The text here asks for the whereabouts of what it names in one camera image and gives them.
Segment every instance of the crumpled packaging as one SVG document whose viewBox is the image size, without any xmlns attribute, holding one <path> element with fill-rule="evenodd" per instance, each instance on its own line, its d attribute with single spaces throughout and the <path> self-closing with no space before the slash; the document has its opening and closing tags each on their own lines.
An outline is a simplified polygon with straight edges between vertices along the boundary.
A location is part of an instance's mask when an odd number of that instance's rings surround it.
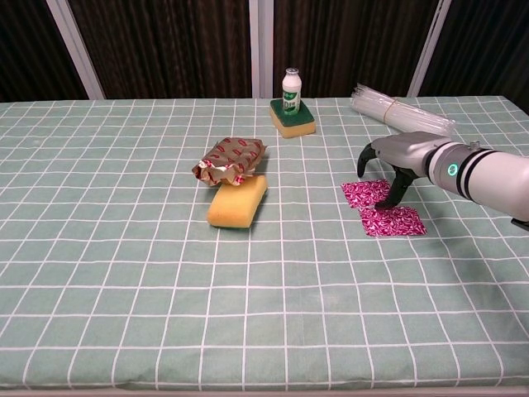
<svg viewBox="0 0 529 397">
<path fill-rule="evenodd" d="M 219 183 L 238 186 L 254 174 L 265 150 L 261 139 L 224 138 L 193 167 L 193 173 L 208 186 Z"/>
</svg>

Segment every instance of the robotic arm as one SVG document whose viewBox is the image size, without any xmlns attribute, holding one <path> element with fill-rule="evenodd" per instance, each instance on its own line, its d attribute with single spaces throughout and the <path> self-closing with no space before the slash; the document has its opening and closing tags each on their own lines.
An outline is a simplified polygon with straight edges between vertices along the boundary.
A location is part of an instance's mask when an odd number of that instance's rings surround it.
<svg viewBox="0 0 529 397">
<path fill-rule="evenodd" d="M 407 187 L 427 177 L 434 185 L 506 213 L 529 231 L 529 158 L 485 149 L 478 142 L 453 142 L 430 132 L 408 132 L 369 143 L 358 159 L 361 178 L 369 160 L 379 158 L 396 172 L 388 197 L 375 204 L 398 205 Z"/>
</svg>

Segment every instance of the green indicator light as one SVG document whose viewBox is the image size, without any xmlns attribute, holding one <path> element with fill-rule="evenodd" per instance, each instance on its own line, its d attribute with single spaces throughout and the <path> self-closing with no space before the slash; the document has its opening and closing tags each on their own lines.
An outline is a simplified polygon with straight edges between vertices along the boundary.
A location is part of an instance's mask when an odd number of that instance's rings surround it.
<svg viewBox="0 0 529 397">
<path fill-rule="evenodd" d="M 456 164 L 456 163 L 453 163 L 453 164 L 450 164 L 448 166 L 448 175 L 449 176 L 455 176 L 457 174 L 457 170 L 459 169 L 460 167 Z"/>
</svg>

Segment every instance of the rubber band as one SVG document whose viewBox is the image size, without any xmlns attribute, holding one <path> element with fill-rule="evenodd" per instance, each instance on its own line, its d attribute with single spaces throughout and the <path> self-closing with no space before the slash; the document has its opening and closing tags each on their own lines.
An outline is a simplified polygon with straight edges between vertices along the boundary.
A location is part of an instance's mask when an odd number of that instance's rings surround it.
<svg viewBox="0 0 529 397">
<path fill-rule="evenodd" d="M 397 99 L 394 99 L 393 102 L 391 102 L 391 105 L 388 106 L 388 108 L 386 109 L 386 111 L 384 112 L 384 117 L 382 117 L 382 122 L 385 124 L 386 123 L 386 114 L 388 114 L 389 112 L 389 109 L 391 109 L 391 107 L 397 102 Z"/>
</svg>

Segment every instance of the bundle of straws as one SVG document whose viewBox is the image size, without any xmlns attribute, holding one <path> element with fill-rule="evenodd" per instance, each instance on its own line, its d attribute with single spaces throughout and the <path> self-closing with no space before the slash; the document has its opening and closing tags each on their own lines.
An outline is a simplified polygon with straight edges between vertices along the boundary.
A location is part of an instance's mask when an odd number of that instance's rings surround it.
<svg viewBox="0 0 529 397">
<path fill-rule="evenodd" d="M 356 86 L 351 106 L 357 112 L 402 132 L 424 131 L 451 136 L 455 122 L 435 113 L 399 102 L 362 84 Z"/>
</svg>

